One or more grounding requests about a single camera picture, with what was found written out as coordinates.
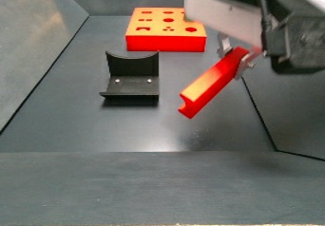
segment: red l-shaped piece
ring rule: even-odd
[[[184,90],[181,97],[186,103],[178,110],[188,118],[192,119],[196,116],[221,89],[234,79],[240,61],[248,53],[249,50],[242,47],[232,50]]]

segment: red shape sorter board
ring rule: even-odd
[[[127,50],[202,52],[206,39],[204,25],[185,20],[185,9],[135,9],[126,32]]]

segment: cable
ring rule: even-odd
[[[268,3],[266,0],[258,0],[260,6],[261,6],[261,12],[262,12],[262,32],[268,32],[272,30],[272,20],[270,20],[270,14],[268,9]]]

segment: red plastic block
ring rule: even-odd
[[[126,32],[127,50],[202,52],[206,39],[204,25],[185,20],[185,9],[135,9]]]
[[[245,48],[237,47],[221,61],[198,77],[181,93],[185,104],[180,112],[193,118],[205,107],[225,85],[234,79],[241,58],[249,53]]]

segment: black plastic holder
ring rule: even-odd
[[[106,104],[155,105],[159,101],[159,52],[142,58],[125,58],[107,52],[111,73]]]

